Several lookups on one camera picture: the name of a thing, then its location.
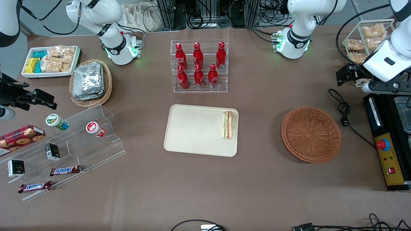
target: wicker basket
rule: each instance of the wicker basket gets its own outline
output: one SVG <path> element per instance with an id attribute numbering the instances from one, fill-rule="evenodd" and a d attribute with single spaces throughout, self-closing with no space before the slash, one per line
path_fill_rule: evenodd
<path id="1" fill-rule="evenodd" d="M 72 101 L 83 107 L 94 107 L 98 104 L 104 104 L 110 97 L 111 90 L 113 89 L 113 79 L 111 77 L 111 73 L 107 65 L 101 61 L 101 60 L 87 60 L 85 62 L 82 62 L 79 66 L 84 66 L 88 65 L 92 62 L 98 62 L 103 66 L 103 78 L 104 78 L 104 96 L 101 98 L 96 98 L 96 99 L 88 99 L 88 100 L 76 100 L 74 97 L 72 97 Z M 71 94 L 73 94 L 73 79 L 74 79 L 74 72 L 72 73 L 72 76 L 70 77 L 70 85 L 69 85 L 69 91 Z"/>
<path id="2" fill-rule="evenodd" d="M 327 113 L 313 107 L 290 111 L 281 125 L 281 135 L 287 149 L 309 163 L 329 161 L 341 147 L 337 123 Z"/>

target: foil package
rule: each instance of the foil package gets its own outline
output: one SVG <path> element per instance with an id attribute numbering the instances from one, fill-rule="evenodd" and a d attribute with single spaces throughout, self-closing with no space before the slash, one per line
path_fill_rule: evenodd
<path id="1" fill-rule="evenodd" d="M 93 62 L 76 68 L 73 79 L 73 97 L 76 100 L 87 100 L 103 95 L 103 67 L 97 62 Z"/>

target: food tray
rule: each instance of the food tray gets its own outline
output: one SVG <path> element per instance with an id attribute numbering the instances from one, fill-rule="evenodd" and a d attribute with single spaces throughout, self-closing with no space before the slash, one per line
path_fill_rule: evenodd
<path id="1" fill-rule="evenodd" d="M 233 138 L 224 139 L 223 112 L 234 112 Z M 238 111 L 229 108 L 171 106 L 164 148 L 170 152 L 233 157 L 237 153 Z"/>
<path id="2" fill-rule="evenodd" d="M 27 61 L 29 58 L 33 58 L 33 53 L 35 51 L 44 51 L 47 50 L 49 48 L 51 48 L 53 46 L 44 46 L 44 47 L 33 47 L 30 48 L 30 50 L 28 51 L 26 60 L 24 62 L 23 65 L 23 69 L 21 70 L 21 75 L 28 78 L 28 79 L 49 79 L 49 78 L 64 78 L 64 77 L 70 77 L 70 74 L 74 71 L 74 69 L 77 66 L 77 62 L 79 60 L 79 56 L 80 56 L 80 48 L 78 46 L 67 46 L 67 47 L 74 47 L 76 48 L 75 52 L 74 52 L 74 57 L 73 57 L 73 61 L 72 61 L 72 65 L 70 67 L 70 71 L 68 72 L 49 72 L 49 73 L 24 73 L 24 68 L 27 65 Z"/>

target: acrylic bottle rack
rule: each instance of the acrylic bottle rack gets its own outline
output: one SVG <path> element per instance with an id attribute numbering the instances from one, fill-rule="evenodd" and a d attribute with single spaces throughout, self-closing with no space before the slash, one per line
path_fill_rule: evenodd
<path id="1" fill-rule="evenodd" d="M 49 180 L 53 184 L 51 187 L 53 191 L 64 183 L 126 153 L 120 138 L 113 131 L 109 120 L 112 116 L 114 115 L 102 105 L 73 115 L 66 119 L 70 123 L 67 130 L 61 131 L 54 127 L 47 127 L 44 140 L 24 147 L 21 151 L 6 154 L 0 161 L 0 167 L 6 169 L 7 161 L 11 159 L 24 161 L 25 175 L 19 178 L 9 178 L 9 183 L 16 188 L 16 193 L 21 184 L 44 183 Z M 97 122 L 106 130 L 104 137 L 96 137 L 85 130 L 86 125 L 91 121 Z M 47 159 L 44 149 L 47 143 L 58 146 L 60 160 Z M 80 173 L 50 176 L 52 168 L 74 165 L 81 165 Z M 29 201 L 47 192 L 47 190 L 39 190 L 23 193 L 22 200 Z"/>
<path id="2" fill-rule="evenodd" d="M 203 63 L 203 73 L 204 73 L 204 88 L 197 89 L 194 81 L 194 59 L 193 59 L 193 52 L 194 52 L 194 43 L 198 42 L 200 44 L 201 51 L 204 55 L 204 63 Z M 225 43 L 225 50 L 226 50 L 226 67 L 224 69 L 218 69 L 218 87 L 217 88 L 210 88 L 208 83 L 208 71 L 210 70 L 210 64 L 216 62 L 216 53 L 218 50 L 218 44 L 220 42 Z M 175 44 L 180 43 L 182 50 L 185 52 L 188 68 L 185 70 L 187 74 L 188 81 L 190 83 L 190 87 L 188 89 L 183 89 L 177 78 L 177 59 L 175 57 L 175 53 L 177 49 L 175 48 Z M 194 93 L 194 92 L 228 92 L 229 90 L 229 42 L 226 39 L 210 39 L 210 40 L 172 40 L 171 47 L 171 74 L 173 77 L 173 89 L 174 92 L 178 93 Z"/>

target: black box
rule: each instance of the black box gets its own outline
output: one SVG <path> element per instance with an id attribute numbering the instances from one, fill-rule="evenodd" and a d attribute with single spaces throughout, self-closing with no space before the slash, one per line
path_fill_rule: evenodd
<path id="1" fill-rule="evenodd" d="M 58 146 L 52 143 L 48 143 L 45 146 L 47 158 L 50 160 L 60 160 L 60 153 L 58 152 Z"/>
<path id="2" fill-rule="evenodd" d="M 9 177 L 24 175 L 24 161 L 12 159 L 7 162 L 9 168 Z"/>

